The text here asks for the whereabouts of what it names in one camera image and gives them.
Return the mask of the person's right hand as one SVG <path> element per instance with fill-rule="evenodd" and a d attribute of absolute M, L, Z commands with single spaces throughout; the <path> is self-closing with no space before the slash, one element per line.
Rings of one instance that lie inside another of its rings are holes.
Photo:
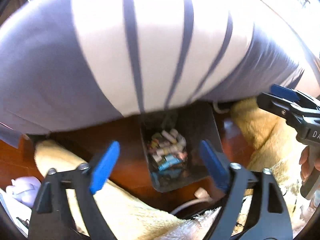
<path fill-rule="evenodd" d="M 310 167 L 309 164 L 309 155 L 310 155 L 310 147 L 306 146 L 304 150 L 301 153 L 300 160 L 299 160 L 299 165 L 301 165 L 301 172 L 300 176 L 303 182 L 305 182 L 308 177 L 310 176 L 313 167 Z M 320 169 L 320 158 L 317 158 L 314 162 L 314 167 L 319 170 Z"/>

